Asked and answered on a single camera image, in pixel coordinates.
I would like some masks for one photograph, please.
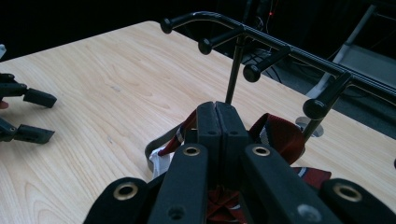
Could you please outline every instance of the black metal rack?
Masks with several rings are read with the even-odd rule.
[[[305,142],[326,117],[327,113],[330,111],[341,93],[350,86],[355,86],[382,100],[396,105],[396,90],[392,87],[342,65],[319,58],[316,55],[302,49],[298,49],[288,43],[218,13],[202,11],[190,13],[174,19],[164,19],[161,23],[161,28],[166,34],[170,34],[173,29],[192,21],[213,21],[230,28],[228,33],[211,39],[205,38],[201,40],[198,46],[199,50],[203,54],[208,54],[213,48],[233,38],[237,38],[233,55],[233,67],[225,99],[225,103],[227,104],[230,104],[233,99],[238,70],[241,64],[244,44],[247,38],[253,38],[270,48],[278,50],[277,53],[268,57],[263,64],[249,65],[245,67],[244,76],[249,81],[257,81],[260,78],[261,71],[288,56],[316,67],[317,69],[329,73],[336,78],[334,83],[329,85],[316,99],[310,99],[304,104],[304,112],[311,119],[304,129]]]

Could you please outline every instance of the screw hole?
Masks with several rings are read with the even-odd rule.
[[[185,210],[180,205],[174,205],[168,211],[168,216],[172,220],[181,220],[184,217],[184,215],[185,215]]]
[[[315,207],[308,204],[300,204],[297,207],[297,211],[301,217],[308,222],[320,222],[322,220],[321,214]]]

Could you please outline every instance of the wooden table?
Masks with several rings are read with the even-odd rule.
[[[55,131],[45,145],[0,143],[0,223],[81,223],[105,187],[150,181],[144,147],[207,101],[224,101],[232,60],[147,21],[0,63],[30,88],[55,95],[52,109],[7,98],[14,126]],[[233,105],[246,128],[271,113],[294,122],[307,98],[269,78],[238,78]],[[396,141],[331,111],[293,165],[332,172],[396,211]]]

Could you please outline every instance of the red fabric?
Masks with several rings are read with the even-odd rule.
[[[296,174],[299,174],[301,170],[304,168],[305,167],[293,167],[292,169]],[[304,172],[303,175],[300,175],[300,178],[305,183],[309,184],[312,187],[315,187],[316,189],[320,189],[322,183],[330,179],[330,177],[332,176],[332,173],[328,171],[322,171],[315,168],[305,168],[305,169],[307,169],[306,172]]]
[[[248,132],[256,140],[263,127],[266,128],[269,145],[288,164],[293,164],[304,154],[304,136],[295,124],[271,114],[264,114]]]
[[[242,209],[233,209],[239,206],[238,191],[217,187],[209,191],[206,210],[206,220],[216,223],[240,222],[244,218]]]
[[[187,117],[187,119],[180,125],[179,131],[183,134],[183,136],[187,130],[191,129],[195,125],[195,121],[196,121],[196,110],[192,111],[192,113]],[[181,146],[181,142],[178,141],[177,136],[175,135],[169,141],[166,147],[158,152],[158,155],[163,156],[171,152],[174,152],[180,146]]]

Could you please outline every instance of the black knob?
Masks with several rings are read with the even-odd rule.
[[[169,35],[172,32],[173,23],[169,21],[169,19],[165,18],[161,21],[161,29],[163,30],[164,33]]]
[[[321,120],[327,115],[329,108],[317,99],[309,99],[304,103],[303,111],[307,117],[313,120]]]
[[[244,68],[244,78],[249,82],[257,82],[262,71],[255,64],[248,64]]]
[[[199,43],[198,43],[198,49],[199,51],[201,51],[201,53],[203,53],[204,55],[208,55],[212,49],[213,49],[213,44],[212,42],[210,42],[210,40],[208,39],[202,39]]]

